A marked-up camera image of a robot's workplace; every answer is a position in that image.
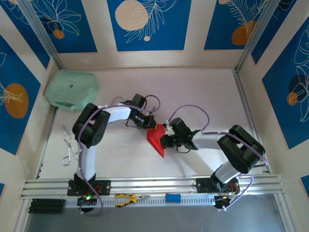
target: silver tongs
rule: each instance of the silver tongs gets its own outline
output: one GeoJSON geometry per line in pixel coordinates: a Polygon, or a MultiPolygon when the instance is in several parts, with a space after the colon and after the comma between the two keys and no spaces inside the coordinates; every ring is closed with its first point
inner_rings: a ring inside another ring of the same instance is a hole
{"type": "Polygon", "coordinates": [[[74,157],[76,160],[78,160],[77,158],[77,154],[79,152],[75,152],[74,148],[71,145],[71,140],[72,140],[72,135],[70,134],[70,132],[68,131],[68,129],[66,128],[65,125],[62,124],[63,127],[63,140],[66,142],[66,144],[68,145],[68,156],[64,157],[62,159],[62,165],[63,166],[68,166],[71,163],[71,152],[73,153],[74,157]]]}

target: pliers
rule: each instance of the pliers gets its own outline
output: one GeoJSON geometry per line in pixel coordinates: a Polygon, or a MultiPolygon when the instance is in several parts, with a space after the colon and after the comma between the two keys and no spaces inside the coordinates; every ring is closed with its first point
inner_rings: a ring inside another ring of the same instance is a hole
{"type": "Polygon", "coordinates": [[[125,202],[123,204],[116,204],[115,205],[116,207],[123,207],[123,206],[126,206],[127,204],[130,204],[130,203],[136,203],[137,200],[141,200],[141,199],[150,197],[150,195],[135,195],[135,194],[129,195],[129,194],[120,193],[120,194],[115,194],[115,197],[116,198],[118,198],[118,197],[131,198],[130,200],[128,200],[127,202],[125,202]]]}

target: red triangular block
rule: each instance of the red triangular block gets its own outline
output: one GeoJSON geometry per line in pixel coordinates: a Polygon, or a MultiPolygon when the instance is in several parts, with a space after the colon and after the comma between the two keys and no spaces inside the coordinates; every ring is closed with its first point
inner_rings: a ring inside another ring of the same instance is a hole
{"type": "Polygon", "coordinates": [[[147,130],[147,141],[157,150],[160,156],[164,158],[164,147],[160,145],[160,138],[163,135],[165,135],[163,124],[157,124],[154,130],[147,130]]]}

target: white floor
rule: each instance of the white floor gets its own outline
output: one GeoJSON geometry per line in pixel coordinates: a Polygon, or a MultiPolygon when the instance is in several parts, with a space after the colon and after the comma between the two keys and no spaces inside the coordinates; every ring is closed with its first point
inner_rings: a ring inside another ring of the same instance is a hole
{"type": "MultiPolygon", "coordinates": [[[[174,110],[184,104],[195,104],[205,109],[211,122],[206,131],[223,131],[238,124],[249,131],[237,87],[231,70],[204,68],[118,69],[93,72],[100,89],[94,104],[111,104],[115,96],[132,99],[135,93],[154,94],[161,100],[161,108],[154,113],[157,123],[164,123],[174,110]]],[[[148,105],[157,105],[148,98],[148,105]]],[[[61,160],[67,155],[63,141],[64,124],[71,130],[79,111],[59,109],[43,159],[40,179],[73,178],[78,161],[72,158],[69,166],[61,160]]],[[[198,109],[179,110],[191,130],[201,129],[206,116],[198,109]]],[[[147,142],[145,130],[125,127],[124,121],[108,125],[98,145],[97,177],[160,177],[210,175],[227,161],[222,151],[203,149],[179,154],[175,149],[165,151],[163,159],[147,142]]],[[[254,173],[261,174],[256,168],[254,173]]]]}

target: white wall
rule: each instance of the white wall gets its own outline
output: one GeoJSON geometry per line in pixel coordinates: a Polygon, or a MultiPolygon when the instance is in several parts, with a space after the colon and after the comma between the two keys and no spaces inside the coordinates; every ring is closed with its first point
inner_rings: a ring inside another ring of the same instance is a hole
{"type": "Polygon", "coordinates": [[[308,16],[308,0],[297,0],[257,65],[250,57],[240,72],[272,171],[282,174],[286,181],[294,221],[300,226],[299,231],[308,231],[309,227],[309,200],[300,180],[300,177],[309,174],[309,141],[288,149],[262,78],[308,16]]]}
{"type": "Polygon", "coordinates": [[[15,28],[7,14],[0,7],[0,34],[17,53],[28,69],[41,83],[37,99],[33,106],[22,142],[17,155],[14,156],[0,149],[0,182],[5,184],[0,203],[1,231],[8,231],[17,216],[19,197],[27,178],[31,176],[38,164],[42,132],[50,104],[42,96],[48,77],[55,72],[50,62],[47,70],[34,55],[31,48],[15,28]]]}
{"type": "Polygon", "coordinates": [[[204,51],[217,0],[192,0],[183,51],[117,52],[106,0],[82,0],[97,53],[59,54],[66,69],[235,66],[242,50],[204,51]]]}

